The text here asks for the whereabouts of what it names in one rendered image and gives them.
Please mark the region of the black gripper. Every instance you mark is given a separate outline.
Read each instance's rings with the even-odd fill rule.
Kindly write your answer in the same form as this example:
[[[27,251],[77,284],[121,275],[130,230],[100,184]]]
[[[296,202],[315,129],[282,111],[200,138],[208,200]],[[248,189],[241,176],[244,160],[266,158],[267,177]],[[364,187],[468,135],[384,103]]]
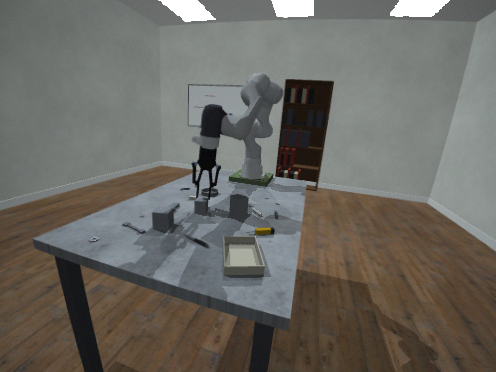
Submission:
[[[214,188],[214,186],[217,185],[217,180],[218,180],[218,174],[221,169],[221,165],[216,164],[216,153],[217,153],[217,148],[216,149],[205,149],[200,146],[200,151],[199,151],[199,159],[196,162],[192,162],[192,167],[193,167],[193,178],[192,178],[192,183],[195,184],[195,187],[197,188],[197,194],[196,198],[199,195],[199,182],[203,173],[203,170],[209,171],[209,181],[210,181],[210,187],[209,187],[209,196],[208,200],[210,200],[210,194],[211,194],[211,189]],[[197,164],[200,166],[201,170],[198,176],[198,180],[196,181],[196,166]],[[212,180],[212,169],[216,166],[216,176],[215,176],[215,182],[213,183]]]

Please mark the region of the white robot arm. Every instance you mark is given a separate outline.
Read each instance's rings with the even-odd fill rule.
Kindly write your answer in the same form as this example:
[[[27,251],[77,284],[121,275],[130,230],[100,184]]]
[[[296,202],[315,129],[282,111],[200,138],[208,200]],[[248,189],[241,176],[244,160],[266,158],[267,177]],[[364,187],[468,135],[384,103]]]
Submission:
[[[272,135],[269,114],[273,104],[277,104],[282,96],[282,87],[272,81],[270,84],[268,75],[250,75],[241,89],[241,99],[248,106],[245,114],[229,115],[221,105],[206,105],[202,113],[202,130],[199,136],[192,137],[192,142],[205,149],[216,149],[219,147],[220,134],[240,141],[243,139],[245,160],[239,175],[247,179],[264,179],[261,146],[255,142],[255,138],[267,138]],[[256,119],[257,122],[254,122]]]

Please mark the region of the yellow cylinder with black end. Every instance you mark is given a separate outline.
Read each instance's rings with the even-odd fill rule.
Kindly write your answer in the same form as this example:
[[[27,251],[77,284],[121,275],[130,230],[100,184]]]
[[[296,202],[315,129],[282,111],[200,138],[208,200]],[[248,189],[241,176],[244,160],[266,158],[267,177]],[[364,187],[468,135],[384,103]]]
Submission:
[[[248,231],[248,232],[255,232],[256,235],[260,234],[274,234],[275,229],[272,228],[255,228],[255,231]]]

